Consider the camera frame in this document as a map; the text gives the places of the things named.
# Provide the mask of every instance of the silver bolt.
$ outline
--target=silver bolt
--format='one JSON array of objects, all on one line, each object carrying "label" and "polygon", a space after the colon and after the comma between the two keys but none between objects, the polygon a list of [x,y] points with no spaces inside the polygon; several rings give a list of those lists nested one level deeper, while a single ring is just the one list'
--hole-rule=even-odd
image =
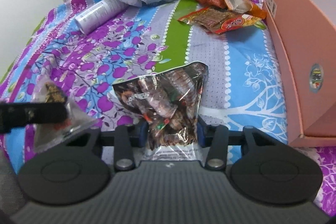
[{"label": "silver bolt", "polygon": [[121,159],[117,161],[117,166],[122,169],[129,168],[133,162],[130,159]]},{"label": "silver bolt", "polygon": [[221,159],[211,159],[208,160],[208,165],[212,168],[219,168],[224,165],[224,161]]}]

